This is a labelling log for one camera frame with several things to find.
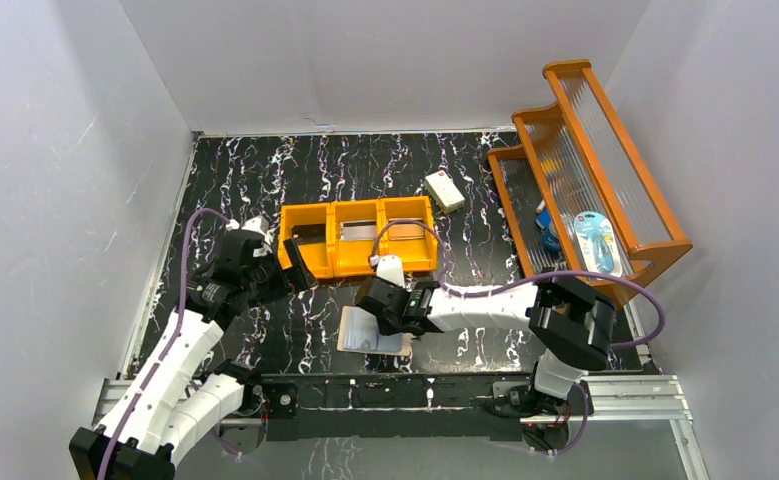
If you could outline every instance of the white box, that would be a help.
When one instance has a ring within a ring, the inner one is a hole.
[[[445,213],[453,212],[466,203],[460,189],[443,170],[424,177],[424,188]]]

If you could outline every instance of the orange plastic bin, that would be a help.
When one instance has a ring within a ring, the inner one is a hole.
[[[333,278],[331,256],[334,249],[333,213],[329,203],[310,205],[284,205],[280,214],[280,241],[277,258],[283,268],[292,266],[283,241],[292,238],[292,228],[301,225],[324,225],[324,242],[298,243],[304,262],[315,278]]]
[[[336,248],[331,252],[333,272],[337,277],[352,275],[372,275],[374,271],[368,264],[374,247],[374,239],[343,240],[342,224],[348,222],[372,221],[375,235],[383,228],[380,223],[380,202],[378,200],[359,200],[354,202],[333,202],[330,214],[333,217],[333,239]]]
[[[414,219],[435,230],[429,197],[384,198],[380,202],[383,205],[381,228],[392,220]],[[429,272],[436,270],[437,241],[420,227],[398,225],[383,235],[380,254],[401,257],[405,272]]]

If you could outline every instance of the orange wooden frame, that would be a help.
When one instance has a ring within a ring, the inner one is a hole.
[[[601,167],[597,154],[592,148],[592,144],[590,143],[583,126],[580,124],[580,120],[560,83],[560,75],[563,74],[581,75],[586,80],[604,112],[607,121],[610,123],[613,132],[616,134],[628,160],[630,160],[636,175],[645,187],[645,191],[656,209],[660,220],[669,233],[669,241],[647,244],[640,244],[638,242],[633,228],[631,227],[630,219],[627,218],[627,215],[622,209],[616,191],[607,179],[606,172]],[[609,98],[607,98],[606,93],[604,93],[600,82],[592,72],[589,61],[572,60],[551,63],[543,69],[543,75],[551,85],[556,101],[547,107],[519,110],[515,112],[512,119],[518,131],[521,145],[492,149],[488,154],[489,164],[492,167],[496,187],[498,188],[499,194],[504,199],[504,201],[502,201],[504,212],[510,230],[513,232],[513,238],[516,241],[519,261],[522,268],[525,272],[534,271],[527,249],[525,248],[524,240],[519,233],[518,221],[509,200],[506,186],[504,185],[499,162],[515,158],[527,159],[530,163],[531,170],[533,171],[534,178],[539,185],[539,190],[542,192],[542,197],[545,199],[545,202],[550,209],[554,228],[560,238],[568,238],[566,225],[563,222],[553,192],[545,177],[542,164],[536,153],[536,149],[534,148],[534,141],[531,139],[527,130],[527,126],[530,124],[543,123],[546,118],[560,117],[563,119],[578,154],[589,172],[593,185],[597,189],[599,197],[607,210],[610,223],[616,231],[622,249],[631,262],[634,273],[627,278],[639,285],[647,286],[686,254],[686,252],[692,248],[692,243],[683,233],[677,218],[660,192],[654,178],[649,173],[648,167],[645,165],[645,162],[636,149],[636,145],[633,143],[630,135],[628,135],[624,124],[613,108]],[[546,141],[550,141],[550,139],[537,139],[536,144],[539,145]],[[563,254],[569,267],[574,269],[581,268],[579,254],[574,249],[571,242],[562,242],[562,245]],[[613,298],[620,306],[627,303],[627,301],[635,295],[635,292],[630,289],[611,282],[592,281],[589,283]]]

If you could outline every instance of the blue object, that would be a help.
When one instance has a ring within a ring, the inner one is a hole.
[[[548,228],[548,225],[551,224],[551,214],[548,213],[548,209],[542,210],[538,215],[536,215],[536,226],[545,230]]]
[[[557,231],[554,230],[554,223],[548,224],[548,227],[542,231],[542,246],[551,250],[552,252],[561,252],[563,250],[560,245],[560,239],[557,238]]]

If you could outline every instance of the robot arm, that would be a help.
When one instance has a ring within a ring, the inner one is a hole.
[[[381,335],[489,327],[533,332],[547,347],[537,363],[533,388],[560,400],[588,371],[607,366],[614,304],[576,278],[521,285],[486,296],[463,294],[493,287],[452,287],[460,292],[458,297],[436,282],[418,282],[408,291],[403,278],[399,281],[397,275],[387,274],[400,270],[400,263],[394,255],[381,257],[376,275],[357,292],[357,307],[376,317]]]
[[[260,384],[258,373],[232,361],[222,363],[195,395],[176,408],[205,354],[237,315],[245,308],[306,290],[314,281],[292,240],[284,242],[292,267],[281,267],[262,218],[253,218],[241,228],[233,223],[215,260],[187,281],[179,335],[174,336],[175,311],[121,400],[94,430],[80,428],[72,438],[69,449],[80,478],[94,479],[105,460],[109,462],[106,478],[172,479],[186,452],[223,417],[236,410],[258,410],[262,397],[261,387],[254,389]],[[106,458],[111,440],[116,447]]]

